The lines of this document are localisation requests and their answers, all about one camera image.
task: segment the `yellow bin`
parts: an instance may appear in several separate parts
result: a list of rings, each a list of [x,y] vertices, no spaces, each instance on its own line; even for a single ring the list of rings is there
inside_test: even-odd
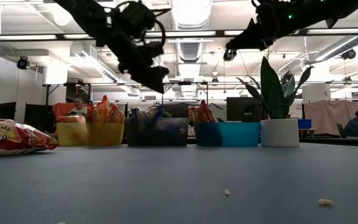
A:
[[[61,146],[88,144],[88,128],[84,123],[57,123],[57,135]]]
[[[117,146],[122,144],[124,125],[115,123],[88,124],[90,146]]]

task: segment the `crumb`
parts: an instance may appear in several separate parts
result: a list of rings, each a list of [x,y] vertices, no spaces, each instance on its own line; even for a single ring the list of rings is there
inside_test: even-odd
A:
[[[334,202],[332,200],[327,200],[327,199],[320,199],[318,200],[318,204],[319,205],[327,205],[327,206],[334,206]]]

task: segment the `green leaf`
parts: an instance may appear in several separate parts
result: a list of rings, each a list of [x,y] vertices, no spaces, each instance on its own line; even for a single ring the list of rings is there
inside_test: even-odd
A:
[[[280,92],[281,87],[277,87],[272,83],[269,91],[268,110],[269,116],[272,119],[283,119],[287,117],[290,107],[283,95]]]
[[[245,84],[246,88],[249,92],[249,94],[251,94],[251,96],[253,96],[254,98],[260,100],[261,104],[262,104],[262,108],[266,111],[266,113],[269,113],[269,108],[267,106],[266,101],[264,100],[264,98],[262,97],[261,94],[259,94],[258,90],[255,89],[255,87],[253,87],[252,85],[248,85]]]
[[[302,73],[301,78],[299,79],[298,86],[295,88],[295,94],[298,91],[299,87],[301,87],[302,84],[304,84],[304,82],[306,82],[309,79],[312,68],[313,66],[310,66]]]
[[[258,88],[258,90],[260,90],[260,85],[259,85],[259,83],[258,83],[252,76],[248,75],[248,77],[249,77],[249,79],[250,79],[252,82],[255,83],[255,85],[256,85],[256,87]]]
[[[275,70],[270,66],[269,61],[263,57],[262,64],[260,66],[260,85],[262,86],[262,95],[266,102],[269,102],[270,89],[272,86],[279,86],[279,91],[283,93],[280,80]]]
[[[295,90],[295,78],[294,76],[292,76],[291,79],[286,84],[283,85],[284,97],[286,98],[289,95],[291,95],[294,90]]]
[[[291,70],[287,71],[287,72],[283,75],[283,77],[282,77],[282,79],[281,79],[281,85],[284,85],[284,84],[285,84],[285,80],[286,80],[287,77],[289,76],[290,72],[291,72]]]

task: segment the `computer monitor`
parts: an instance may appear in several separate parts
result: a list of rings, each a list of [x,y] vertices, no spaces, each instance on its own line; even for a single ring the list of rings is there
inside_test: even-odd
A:
[[[16,102],[0,104],[0,119],[15,120]]]
[[[227,120],[259,122],[267,118],[260,100],[251,97],[227,97]]]

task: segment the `desk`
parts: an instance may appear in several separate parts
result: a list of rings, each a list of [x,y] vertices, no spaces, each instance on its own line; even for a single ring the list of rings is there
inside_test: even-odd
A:
[[[314,137],[314,128],[299,129],[299,137]]]
[[[334,207],[320,207],[321,198]],[[0,223],[60,222],[355,224],[358,147],[74,147],[0,157]]]

